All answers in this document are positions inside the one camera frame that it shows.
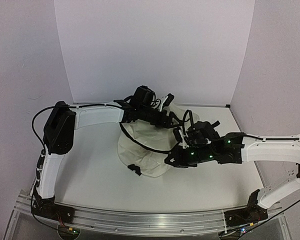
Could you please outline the beige canvas backpack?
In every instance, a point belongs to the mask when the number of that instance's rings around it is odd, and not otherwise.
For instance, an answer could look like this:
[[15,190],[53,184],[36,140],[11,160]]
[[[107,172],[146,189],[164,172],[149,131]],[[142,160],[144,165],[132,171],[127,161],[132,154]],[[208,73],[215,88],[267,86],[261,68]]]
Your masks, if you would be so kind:
[[135,166],[147,177],[157,178],[172,167],[165,164],[164,151],[177,144],[173,129],[159,128],[142,120],[122,123],[117,143],[118,157],[123,164]]

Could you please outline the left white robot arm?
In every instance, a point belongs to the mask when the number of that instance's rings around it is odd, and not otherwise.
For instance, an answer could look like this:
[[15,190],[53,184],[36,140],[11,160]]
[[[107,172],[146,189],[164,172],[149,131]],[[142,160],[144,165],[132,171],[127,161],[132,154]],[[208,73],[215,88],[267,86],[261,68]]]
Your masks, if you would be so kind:
[[57,213],[55,185],[60,165],[74,144],[75,130],[104,123],[131,123],[141,120],[158,128],[173,129],[184,123],[173,111],[158,110],[153,107],[135,109],[123,100],[112,104],[94,103],[86,105],[68,105],[59,101],[51,110],[43,128],[43,137],[39,139],[42,150],[36,167],[36,182],[33,195],[38,202],[38,210],[47,218]]

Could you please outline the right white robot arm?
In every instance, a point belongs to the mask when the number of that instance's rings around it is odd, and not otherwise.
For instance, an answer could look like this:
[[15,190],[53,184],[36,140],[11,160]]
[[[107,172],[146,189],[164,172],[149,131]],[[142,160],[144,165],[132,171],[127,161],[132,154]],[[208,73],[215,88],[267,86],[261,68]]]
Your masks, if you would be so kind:
[[217,161],[218,164],[249,162],[288,162],[297,165],[289,170],[286,179],[276,186],[257,190],[255,205],[262,209],[300,189],[300,134],[290,136],[257,136],[230,132],[225,136],[190,134],[182,145],[168,152],[164,162],[175,168],[197,167]]

